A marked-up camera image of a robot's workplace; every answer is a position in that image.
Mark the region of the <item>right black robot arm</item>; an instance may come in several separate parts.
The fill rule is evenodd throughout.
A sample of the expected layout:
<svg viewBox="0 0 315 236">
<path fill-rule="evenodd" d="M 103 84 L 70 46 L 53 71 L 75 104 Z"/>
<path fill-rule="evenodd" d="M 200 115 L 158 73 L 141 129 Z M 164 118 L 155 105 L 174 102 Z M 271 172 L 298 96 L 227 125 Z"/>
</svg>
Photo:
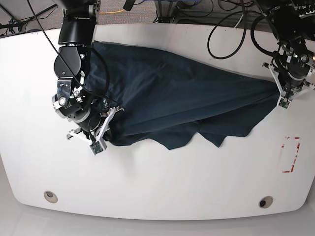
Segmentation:
<svg viewBox="0 0 315 236">
<path fill-rule="evenodd" d="M 54 62 L 58 78 L 57 93 L 52 102 L 56 113 L 78 125 L 69 137 L 84 133 L 91 146 L 112 139 L 109 115 L 114 101 L 109 98 L 109 68 L 94 47 L 95 28 L 100 13 L 98 0 L 57 0 L 63 9 L 63 22 Z M 90 88 L 85 79 L 95 56 L 105 72 L 105 84 Z"/>
</svg>

